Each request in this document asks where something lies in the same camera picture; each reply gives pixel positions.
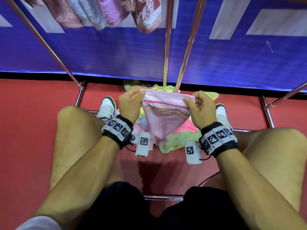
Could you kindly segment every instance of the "red floor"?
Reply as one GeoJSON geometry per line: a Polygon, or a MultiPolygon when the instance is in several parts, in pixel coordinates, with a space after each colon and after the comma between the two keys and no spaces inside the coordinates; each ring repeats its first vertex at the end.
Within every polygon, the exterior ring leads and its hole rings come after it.
{"type": "MultiPolygon", "coordinates": [[[[30,218],[48,194],[56,116],[73,105],[78,87],[70,81],[0,80],[1,151],[0,202],[1,229],[14,229],[30,218]]],[[[104,96],[118,97],[122,85],[88,84],[81,107],[98,110],[104,96]]],[[[221,94],[217,103],[226,105],[233,128],[255,130],[267,127],[259,99],[252,96],[221,94]]],[[[292,127],[307,135],[307,101],[286,100],[272,108],[276,127],[292,127]]],[[[124,179],[144,194],[184,194],[218,171],[214,159],[201,165],[188,165],[184,150],[162,154],[158,148],[147,158],[137,158],[122,150],[117,158],[124,179]]],[[[307,220],[307,189],[304,189],[301,215],[307,220]]],[[[152,201],[152,214],[173,204],[152,201]]]]}

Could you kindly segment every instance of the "shoe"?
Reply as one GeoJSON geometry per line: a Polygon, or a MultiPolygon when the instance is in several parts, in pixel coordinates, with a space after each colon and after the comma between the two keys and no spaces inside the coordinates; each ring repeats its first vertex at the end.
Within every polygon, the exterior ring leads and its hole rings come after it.
{"type": "Polygon", "coordinates": [[[215,105],[215,110],[217,121],[232,131],[232,127],[227,119],[226,107],[223,104],[218,103],[215,105]]]}
{"type": "Polygon", "coordinates": [[[116,113],[116,103],[114,99],[110,96],[106,96],[101,103],[99,113],[97,118],[101,119],[105,124],[107,124],[116,113]]]}

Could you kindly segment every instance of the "metal rack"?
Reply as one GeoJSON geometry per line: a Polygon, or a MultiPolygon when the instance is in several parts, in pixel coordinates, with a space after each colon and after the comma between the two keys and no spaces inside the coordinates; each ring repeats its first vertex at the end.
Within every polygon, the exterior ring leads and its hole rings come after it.
{"type": "MultiPolygon", "coordinates": [[[[52,50],[52,48],[48,45],[48,43],[43,39],[43,37],[40,35],[40,33],[37,31],[37,29],[33,26],[33,24],[30,22],[30,20],[27,18],[27,16],[21,11],[21,9],[17,6],[14,0],[6,0],[10,6],[14,9],[14,11],[19,15],[19,17],[24,21],[24,23],[27,25],[27,27],[33,32],[33,34],[42,42],[42,44],[47,48],[47,50],[50,52],[50,54],[55,58],[55,60],[60,64],[60,66],[64,69],[64,71],[71,77],[71,79],[76,83],[77,86],[79,86],[80,91],[77,97],[77,100],[75,102],[75,106],[79,106],[80,101],[82,99],[82,95],[86,88],[86,81],[83,81],[82,84],[77,81],[77,79],[74,77],[72,72],[67,68],[67,66],[60,60],[60,58],[56,55],[56,53],[52,50]]],[[[186,64],[188,62],[190,52],[192,49],[192,45],[197,33],[198,26],[200,24],[202,14],[205,8],[207,0],[198,0],[194,19],[188,39],[188,43],[186,46],[185,55],[183,57],[182,65],[180,68],[179,76],[176,83],[176,91],[179,91],[182,78],[185,72],[186,64]]],[[[167,72],[168,72],[168,62],[169,62],[169,48],[170,48],[170,36],[171,36],[171,30],[172,30],[172,21],[173,21],[173,6],[174,6],[174,0],[167,0],[167,15],[166,15],[166,29],[165,29],[165,63],[164,63],[164,74],[163,74],[163,86],[166,86],[167,82],[167,72]]],[[[267,104],[266,98],[264,96],[259,97],[263,111],[267,117],[268,126],[270,128],[274,128],[273,119],[270,113],[270,108],[276,106],[277,104],[281,103],[283,100],[286,100],[290,98],[291,96],[295,95],[296,93],[300,92],[304,88],[307,87],[307,82],[300,85],[299,87],[293,89],[292,91],[288,92],[284,97],[279,98],[270,104],[267,104]]],[[[98,114],[98,111],[89,110],[92,114],[98,114]]],[[[250,130],[243,130],[243,129],[234,129],[234,131],[239,132],[247,132],[250,130]]],[[[144,198],[146,200],[173,200],[173,201],[182,201],[183,196],[182,195],[144,195],[144,198]]]]}

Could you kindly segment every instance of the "blue backdrop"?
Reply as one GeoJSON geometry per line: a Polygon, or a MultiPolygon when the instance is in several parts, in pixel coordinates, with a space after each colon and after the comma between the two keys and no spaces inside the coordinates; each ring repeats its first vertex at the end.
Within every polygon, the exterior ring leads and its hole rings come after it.
{"type": "MultiPolygon", "coordinates": [[[[151,34],[132,27],[63,28],[64,33],[47,33],[21,1],[15,1],[74,74],[163,80],[164,28],[151,34]]],[[[179,0],[171,34],[169,82],[177,81],[197,1],[179,0]]],[[[222,3],[207,0],[183,83],[284,91],[307,81],[306,36],[246,34],[262,9],[306,11],[306,5],[251,0],[230,39],[209,39],[222,3]]],[[[5,0],[0,0],[0,15],[12,26],[0,27],[0,71],[65,73],[5,0]]]]}

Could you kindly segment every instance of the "red stripe on towel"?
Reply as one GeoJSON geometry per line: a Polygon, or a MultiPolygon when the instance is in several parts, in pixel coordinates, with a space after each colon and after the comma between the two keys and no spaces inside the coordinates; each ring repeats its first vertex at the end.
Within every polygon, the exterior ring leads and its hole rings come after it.
{"type": "Polygon", "coordinates": [[[165,102],[151,101],[151,100],[143,100],[143,102],[157,103],[157,104],[165,104],[165,105],[174,106],[174,107],[179,107],[179,108],[183,108],[183,109],[189,110],[189,108],[186,107],[186,106],[178,106],[178,105],[174,105],[174,104],[168,104],[168,103],[165,103],[165,102]]]}

